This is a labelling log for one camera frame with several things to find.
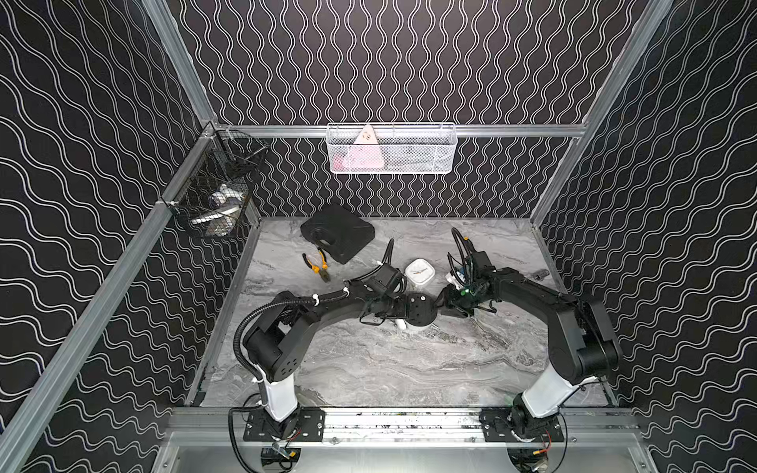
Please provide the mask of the white twin bell alarm clock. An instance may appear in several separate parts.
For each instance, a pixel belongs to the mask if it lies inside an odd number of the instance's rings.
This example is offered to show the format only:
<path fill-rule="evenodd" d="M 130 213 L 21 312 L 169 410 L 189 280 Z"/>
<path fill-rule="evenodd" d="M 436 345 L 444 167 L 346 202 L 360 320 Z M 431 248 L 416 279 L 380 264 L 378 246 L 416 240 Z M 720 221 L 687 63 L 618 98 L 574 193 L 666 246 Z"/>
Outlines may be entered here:
<path fill-rule="evenodd" d="M 400 330 L 421 330 L 436 321 L 438 308 L 436 300 L 431 296 L 411 292 L 399 297 L 392 315 Z"/>

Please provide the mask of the white square alarm clock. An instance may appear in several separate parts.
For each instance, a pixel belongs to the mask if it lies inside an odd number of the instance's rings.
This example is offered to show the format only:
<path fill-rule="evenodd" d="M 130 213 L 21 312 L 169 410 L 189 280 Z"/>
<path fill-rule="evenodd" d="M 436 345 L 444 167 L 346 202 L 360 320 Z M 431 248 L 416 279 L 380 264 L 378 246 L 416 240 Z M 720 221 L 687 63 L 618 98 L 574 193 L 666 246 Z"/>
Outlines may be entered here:
<path fill-rule="evenodd" d="M 428 260 L 417 258 L 406 266 L 404 276 L 413 288 L 420 289 L 435 279 L 436 269 Z"/>

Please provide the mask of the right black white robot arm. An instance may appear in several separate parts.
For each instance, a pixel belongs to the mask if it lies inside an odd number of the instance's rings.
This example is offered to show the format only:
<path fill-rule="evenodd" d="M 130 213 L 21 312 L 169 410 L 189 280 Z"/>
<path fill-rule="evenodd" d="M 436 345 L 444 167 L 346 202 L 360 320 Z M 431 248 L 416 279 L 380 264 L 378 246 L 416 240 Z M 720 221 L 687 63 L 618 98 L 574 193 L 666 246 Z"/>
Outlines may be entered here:
<path fill-rule="evenodd" d="M 596 299 L 581 299 L 542 286 L 513 268 L 487 270 L 438 297 L 444 315 L 471 317 L 488 303 L 509 303 L 547 327 L 548 365 L 536 382 L 513 401 L 516 415 L 530 422 L 555 416 L 585 382 L 614 371 L 621 348 L 607 311 Z"/>

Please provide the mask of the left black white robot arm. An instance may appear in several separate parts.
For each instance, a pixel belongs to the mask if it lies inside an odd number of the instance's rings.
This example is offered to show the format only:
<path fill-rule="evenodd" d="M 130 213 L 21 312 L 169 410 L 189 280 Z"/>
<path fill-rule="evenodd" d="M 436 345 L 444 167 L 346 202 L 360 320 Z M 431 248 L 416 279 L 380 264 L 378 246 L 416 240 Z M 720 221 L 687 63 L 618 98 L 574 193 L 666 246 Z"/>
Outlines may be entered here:
<path fill-rule="evenodd" d="M 402 276 L 386 287 L 374 278 L 349 280 L 341 290 L 322 295 L 298 297 L 284 291 L 246 315 L 235 332 L 233 351 L 254 375 L 269 418 L 284 423 L 299 409 L 295 370 L 321 329 L 351 318 L 394 315 L 405 290 Z"/>

